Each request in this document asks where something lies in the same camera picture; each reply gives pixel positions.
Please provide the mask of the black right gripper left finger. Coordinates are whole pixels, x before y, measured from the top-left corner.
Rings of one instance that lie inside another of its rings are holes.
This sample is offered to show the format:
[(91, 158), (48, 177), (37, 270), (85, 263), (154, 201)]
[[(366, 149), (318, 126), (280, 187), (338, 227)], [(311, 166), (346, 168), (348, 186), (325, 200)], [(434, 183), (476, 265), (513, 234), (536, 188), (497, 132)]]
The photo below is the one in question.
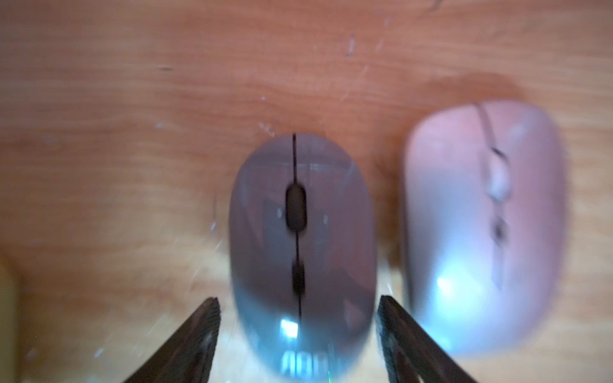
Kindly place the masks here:
[(125, 382), (207, 382), (220, 331), (217, 298), (207, 298)]

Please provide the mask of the white pink computer mouse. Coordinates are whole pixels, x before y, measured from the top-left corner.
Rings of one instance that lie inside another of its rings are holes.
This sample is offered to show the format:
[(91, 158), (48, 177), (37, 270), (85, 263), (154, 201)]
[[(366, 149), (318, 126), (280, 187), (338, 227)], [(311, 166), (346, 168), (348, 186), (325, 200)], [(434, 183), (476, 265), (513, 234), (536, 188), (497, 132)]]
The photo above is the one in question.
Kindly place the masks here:
[(453, 355), (524, 341), (564, 261), (567, 172), (552, 118), (517, 100), (434, 113), (402, 156), (402, 263), (410, 314)]

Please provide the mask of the grey black computer mouse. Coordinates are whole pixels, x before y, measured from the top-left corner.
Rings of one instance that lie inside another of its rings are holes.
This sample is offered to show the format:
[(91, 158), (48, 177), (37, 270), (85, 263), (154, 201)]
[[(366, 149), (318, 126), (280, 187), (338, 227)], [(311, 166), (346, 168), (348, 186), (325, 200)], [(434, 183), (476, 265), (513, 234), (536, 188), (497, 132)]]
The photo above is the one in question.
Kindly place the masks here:
[(272, 373), (333, 381), (367, 341), (377, 290), (372, 200), (352, 158), (320, 135), (269, 140), (241, 166), (229, 207), (239, 320)]

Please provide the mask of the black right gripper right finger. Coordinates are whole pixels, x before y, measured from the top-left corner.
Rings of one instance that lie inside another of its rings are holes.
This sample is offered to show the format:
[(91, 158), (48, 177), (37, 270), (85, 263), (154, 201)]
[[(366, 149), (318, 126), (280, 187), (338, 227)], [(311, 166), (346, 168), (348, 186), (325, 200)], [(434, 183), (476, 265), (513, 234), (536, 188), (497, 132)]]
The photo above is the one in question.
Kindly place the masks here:
[(394, 297), (380, 298), (376, 322), (390, 382), (476, 382)]

